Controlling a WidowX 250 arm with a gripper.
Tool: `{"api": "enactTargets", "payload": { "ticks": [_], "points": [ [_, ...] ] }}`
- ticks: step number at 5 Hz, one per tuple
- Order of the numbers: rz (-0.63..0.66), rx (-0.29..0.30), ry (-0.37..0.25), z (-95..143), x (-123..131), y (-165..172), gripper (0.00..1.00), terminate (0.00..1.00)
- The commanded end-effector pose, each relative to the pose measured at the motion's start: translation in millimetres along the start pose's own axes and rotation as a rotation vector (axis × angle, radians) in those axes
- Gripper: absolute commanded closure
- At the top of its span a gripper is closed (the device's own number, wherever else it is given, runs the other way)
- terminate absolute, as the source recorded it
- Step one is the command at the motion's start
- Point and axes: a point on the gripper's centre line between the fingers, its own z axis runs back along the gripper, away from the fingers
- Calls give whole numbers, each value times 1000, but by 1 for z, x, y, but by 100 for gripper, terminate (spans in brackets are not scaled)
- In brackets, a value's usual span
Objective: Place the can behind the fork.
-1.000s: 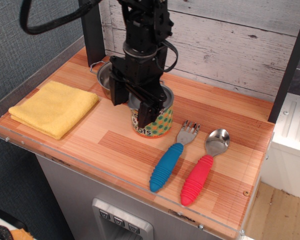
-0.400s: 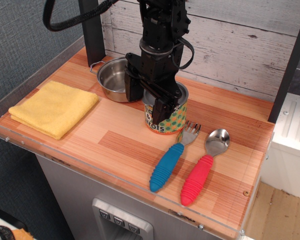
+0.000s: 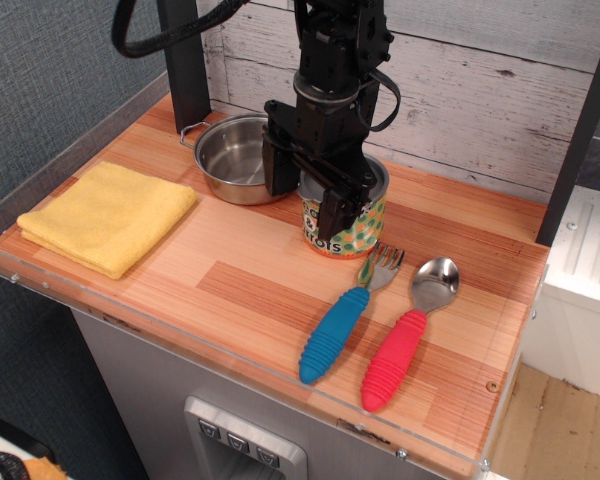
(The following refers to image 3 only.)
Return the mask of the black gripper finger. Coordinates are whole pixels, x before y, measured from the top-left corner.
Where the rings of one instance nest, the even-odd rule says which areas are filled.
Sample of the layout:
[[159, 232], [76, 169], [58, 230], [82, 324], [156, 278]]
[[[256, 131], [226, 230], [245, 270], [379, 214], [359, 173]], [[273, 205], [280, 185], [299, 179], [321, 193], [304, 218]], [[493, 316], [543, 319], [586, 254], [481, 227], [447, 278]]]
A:
[[265, 186], [271, 196], [286, 195], [297, 189], [300, 169], [294, 163], [290, 145], [271, 135], [264, 135], [262, 160]]
[[348, 187], [326, 190], [319, 208], [318, 238], [330, 240], [341, 231], [350, 229], [365, 204], [364, 198]]

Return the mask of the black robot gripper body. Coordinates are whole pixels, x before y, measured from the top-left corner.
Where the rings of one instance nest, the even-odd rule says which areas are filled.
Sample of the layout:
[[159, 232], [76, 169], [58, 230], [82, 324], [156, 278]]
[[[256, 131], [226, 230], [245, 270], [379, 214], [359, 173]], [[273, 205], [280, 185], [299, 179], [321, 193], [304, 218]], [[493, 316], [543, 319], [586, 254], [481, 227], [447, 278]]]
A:
[[294, 163], [325, 191], [337, 186], [357, 191], [365, 202], [375, 174], [362, 153], [368, 131], [348, 106], [331, 108], [302, 99], [293, 107], [269, 100], [264, 135], [291, 146]]

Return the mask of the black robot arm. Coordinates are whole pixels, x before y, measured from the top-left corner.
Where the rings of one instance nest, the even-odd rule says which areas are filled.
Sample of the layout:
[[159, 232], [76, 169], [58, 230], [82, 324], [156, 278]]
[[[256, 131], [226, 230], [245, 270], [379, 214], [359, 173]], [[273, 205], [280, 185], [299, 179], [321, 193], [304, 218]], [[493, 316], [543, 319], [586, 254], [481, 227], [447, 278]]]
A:
[[270, 100], [263, 130], [263, 168], [272, 196], [294, 190], [302, 174], [323, 189], [318, 233], [329, 240], [349, 229], [368, 204], [377, 178], [362, 147], [375, 124], [381, 87], [399, 87], [379, 69], [394, 40], [381, 1], [298, 1], [301, 49], [293, 106]]

